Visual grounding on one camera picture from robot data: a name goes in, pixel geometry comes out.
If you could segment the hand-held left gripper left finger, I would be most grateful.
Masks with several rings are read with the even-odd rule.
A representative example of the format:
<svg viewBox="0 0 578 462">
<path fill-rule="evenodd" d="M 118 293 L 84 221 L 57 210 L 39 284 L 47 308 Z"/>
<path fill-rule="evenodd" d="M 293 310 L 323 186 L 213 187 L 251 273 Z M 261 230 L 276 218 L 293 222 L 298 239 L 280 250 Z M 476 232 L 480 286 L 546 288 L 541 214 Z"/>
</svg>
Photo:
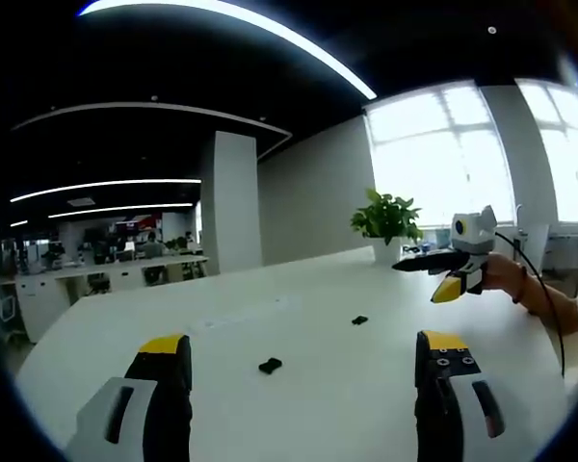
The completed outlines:
<svg viewBox="0 0 578 462">
<path fill-rule="evenodd" d="M 188 461 L 193 417 L 192 352 L 183 334 L 153 339 L 125 375 L 80 409 L 70 461 Z"/>
</svg>

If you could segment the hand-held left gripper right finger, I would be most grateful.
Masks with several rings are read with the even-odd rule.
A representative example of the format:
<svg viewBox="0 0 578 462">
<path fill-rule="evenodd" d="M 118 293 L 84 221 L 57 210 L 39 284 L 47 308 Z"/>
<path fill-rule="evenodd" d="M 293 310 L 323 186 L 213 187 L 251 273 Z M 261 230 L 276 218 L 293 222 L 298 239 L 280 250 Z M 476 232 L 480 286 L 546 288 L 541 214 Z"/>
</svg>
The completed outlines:
<svg viewBox="0 0 578 462">
<path fill-rule="evenodd" d="M 414 386 L 419 461 L 468 461 L 504 434 L 501 406 L 459 336 L 417 333 Z"/>
</svg>

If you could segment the person's right hand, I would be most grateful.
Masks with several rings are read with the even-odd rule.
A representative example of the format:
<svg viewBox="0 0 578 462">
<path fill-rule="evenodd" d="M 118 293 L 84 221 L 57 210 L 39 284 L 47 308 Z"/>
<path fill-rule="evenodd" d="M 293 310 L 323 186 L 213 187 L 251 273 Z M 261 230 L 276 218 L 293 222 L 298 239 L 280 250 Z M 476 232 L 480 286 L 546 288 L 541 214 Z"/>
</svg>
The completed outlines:
<svg viewBox="0 0 578 462">
<path fill-rule="evenodd" d="M 527 279 L 527 270 L 522 265 L 499 253 L 488 255 L 484 273 L 485 290 L 503 291 L 517 304 L 524 296 Z"/>
</svg>

